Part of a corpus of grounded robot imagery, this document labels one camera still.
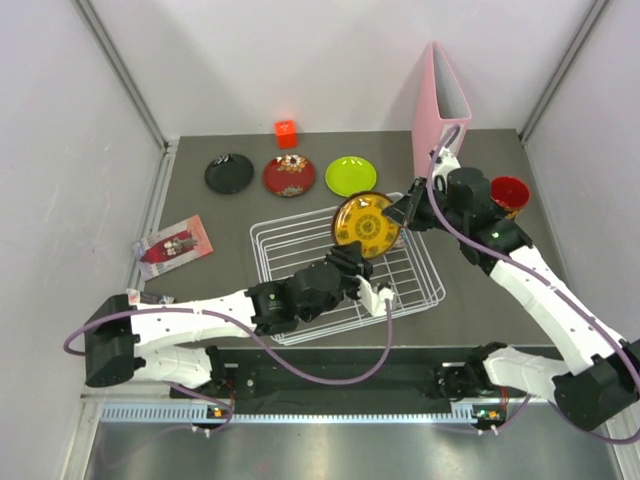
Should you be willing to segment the yellow plate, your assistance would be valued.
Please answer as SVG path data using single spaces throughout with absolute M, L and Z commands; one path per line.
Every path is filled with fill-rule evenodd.
M 382 193 L 363 191 L 348 197 L 336 210 L 331 236 L 336 245 L 361 243 L 364 259 L 389 251 L 400 237 L 401 227 L 383 214 L 393 200 Z

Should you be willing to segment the green plate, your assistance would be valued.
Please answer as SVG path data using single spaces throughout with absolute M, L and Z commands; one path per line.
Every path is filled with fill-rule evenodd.
M 333 160 L 325 171 L 328 188 L 341 197 L 372 190 L 377 184 L 376 168 L 358 156 L 343 156 Z

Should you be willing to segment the white wire dish rack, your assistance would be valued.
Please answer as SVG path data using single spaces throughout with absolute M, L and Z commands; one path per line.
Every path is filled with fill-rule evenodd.
M 323 259 L 333 244 L 331 221 L 335 211 L 334 207 L 327 207 L 254 224 L 249 235 L 258 280 L 280 280 Z M 446 296 L 423 238 L 419 233 L 406 233 L 406 248 L 394 246 L 371 261 L 371 282 L 388 284 L 395 292 L 395 320 L 429 310 Z M 373 317 L 360 303 L 346 299 L 336 309 L 310 323 L 300 323 L 293 332 L 277 334 L 273 340 L 294 346 L 385 321 L 385 316 Z

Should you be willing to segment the red floral plate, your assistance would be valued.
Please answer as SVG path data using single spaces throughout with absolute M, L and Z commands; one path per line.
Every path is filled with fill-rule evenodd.
M 314 185 L 316 169 L 304 156 L 285 154 L 272 159 L 264 168 L 262 181 L 266 189 L 284 198 L 300 196 Z

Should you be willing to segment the red cup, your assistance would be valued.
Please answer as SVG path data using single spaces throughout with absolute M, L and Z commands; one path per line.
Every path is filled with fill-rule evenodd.
M 531 198 L 528 185 L 513 176 L 494 178 L 490 193 L 492 200 L 506 212 L 509 219 L 515 219 Z

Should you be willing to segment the black glossy plate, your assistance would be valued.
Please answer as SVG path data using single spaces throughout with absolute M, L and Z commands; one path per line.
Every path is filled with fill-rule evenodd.
M 253 163 L 238 153 L 218 156 L 209 163 L 204 173 L 206 185 L 223 195 L 239 193 L 251 183 L 253 177 Z

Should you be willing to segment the red blue patterned bowl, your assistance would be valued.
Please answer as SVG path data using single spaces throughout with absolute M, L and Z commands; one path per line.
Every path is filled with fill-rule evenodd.
M 397 241 L 395 243 L 396 248 L 406 248 L 408 244 L 408 236 L 404 229 L 402 229 L 399 233 Z

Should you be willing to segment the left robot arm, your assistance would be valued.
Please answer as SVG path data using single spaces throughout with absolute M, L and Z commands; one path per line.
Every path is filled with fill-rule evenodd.
M 360 242 L 353 242 L 333 246 L 323 259 L 291 276 L 218 298 L 161 305 L 113 295 L 91 317 L 99 326 L 84 333 L 85 384 L 168 381 L 216 396 L 226 387 L 227 374 L 212 350 L 197 349 L 195 343 L 289 333 L 346 299 L 372 316 L 383 315 L 393 293 L 373 286 L 372 273 Z

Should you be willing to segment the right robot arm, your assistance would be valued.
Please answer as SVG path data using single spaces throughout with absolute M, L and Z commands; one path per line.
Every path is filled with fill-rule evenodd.
M 411 231 L 454 235 L 467 261 L 513 296 L 561 356 L 549 359 L 492 342 L 472 351 L 460 375 L 436 373 L 440 395 L 517 389 L 547 400 L 585 432 L 638 402 L 638 342 L 606 327 L 553 274 L 530 237 L 493 201 L 480 170 L 418 178 L 383 214 Z

